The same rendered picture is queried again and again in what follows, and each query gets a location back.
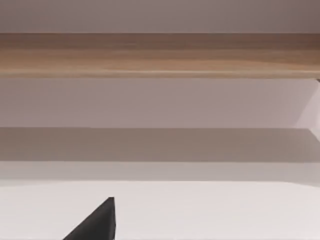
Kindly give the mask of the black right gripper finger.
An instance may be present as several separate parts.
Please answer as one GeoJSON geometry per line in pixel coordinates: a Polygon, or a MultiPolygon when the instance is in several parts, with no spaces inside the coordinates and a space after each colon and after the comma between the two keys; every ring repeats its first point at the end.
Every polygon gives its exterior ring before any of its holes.
{"type": "Polygon", "coordinates": [[[115,198],[108,197],[62,240],[115,240],[115,198]]]}

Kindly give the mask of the wooden shelf board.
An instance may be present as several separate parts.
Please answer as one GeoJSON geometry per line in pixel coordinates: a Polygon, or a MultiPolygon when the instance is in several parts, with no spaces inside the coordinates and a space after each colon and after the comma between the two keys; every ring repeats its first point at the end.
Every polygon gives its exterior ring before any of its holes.
{"type": "Polygon", "coordinates": [[[4,78],[320,79],[320,33],[0,33],[4,78]]]}

